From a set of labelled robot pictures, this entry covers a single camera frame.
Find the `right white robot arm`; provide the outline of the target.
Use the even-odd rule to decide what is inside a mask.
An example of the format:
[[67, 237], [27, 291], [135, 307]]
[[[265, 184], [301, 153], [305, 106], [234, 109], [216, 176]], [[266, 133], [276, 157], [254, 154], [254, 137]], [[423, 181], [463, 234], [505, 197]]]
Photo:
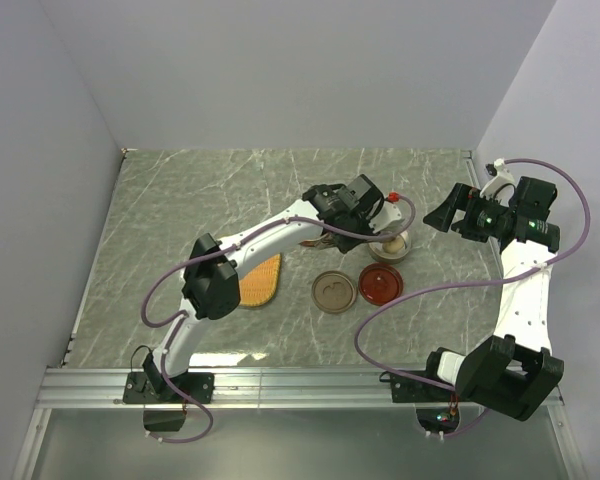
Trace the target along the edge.
[[559, 250], [560, 229], [549, 223], [557, 197], [554, 184], [520, 178], [506, 205], [457, 183], [425, 224], [462, 238], [495, 238], [506, 284], [494, 332], [470, 353], [432, 352], [421, 376], [435, 400], [454, 390], [464, 400], [519, 421], [527, 420], [557, 386], [564, 363], [551, 353], [547, 312], [550, 260]]

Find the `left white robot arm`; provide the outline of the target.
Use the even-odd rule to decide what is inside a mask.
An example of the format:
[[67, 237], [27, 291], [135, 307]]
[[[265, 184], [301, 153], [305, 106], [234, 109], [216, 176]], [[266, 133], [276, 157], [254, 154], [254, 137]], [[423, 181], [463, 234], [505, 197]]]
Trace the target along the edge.
[[181, 376], [202, 336], [212, 321], [239, 306], [239, 282], [255, 267], [324, 234], [342, 254], [362, 243], [384, 241], [401, 218], [399, 209], [361, 174], [348, 185], [314, 185], [281, 213], [240, 233], [199, 237], [189, 259], [159, 278], [182, 272], [184, 284], [179, 310], [163, 322], [167, 336], [143, 363], [149, 393], [160, 402], [179, 396]]

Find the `metal tongs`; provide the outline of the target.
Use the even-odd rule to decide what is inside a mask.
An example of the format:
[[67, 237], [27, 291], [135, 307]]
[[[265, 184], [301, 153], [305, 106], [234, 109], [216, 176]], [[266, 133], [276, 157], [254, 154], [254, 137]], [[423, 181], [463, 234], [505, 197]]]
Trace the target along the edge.
[[[407, 239], [402, 234], [397, 235], [397, 236], [401, 236], [404, 239], [405, 248], [402, 251], [407, 251], [408, 250], [408, 241], [407, 241]], [[384, 242], [387, 242], [387, 241], [382, 241], [382, 242], [378, 242], [378, 241], [376, 241], [376, 242], [366, 242], [366, 245], [369, 248], [371, 248], [371, 249], [375, 249], [375, 250], [384, 252], [383, 249], [382, 249], [382, 244]], [[335, 244], [334, 235], [332, 233], [326, 233], [326, 234], [321, 235], [317, 239], [304, 240], [304, 241], [302, 241], [300, 243], [300, 246], [307, 247], [307, 248], [326, 249], [326, 248], [335, 248], [336, 244]]]

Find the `white steamed bun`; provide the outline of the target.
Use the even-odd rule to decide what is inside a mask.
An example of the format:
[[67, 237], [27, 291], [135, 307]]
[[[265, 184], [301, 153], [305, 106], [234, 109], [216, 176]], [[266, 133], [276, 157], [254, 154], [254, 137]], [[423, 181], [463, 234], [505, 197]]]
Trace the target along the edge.
[[401, 236], [397, 236], [390, 241], [382, 244], [382, 249], [389, 255], [397, 255], [405, 248], [404, 239]]

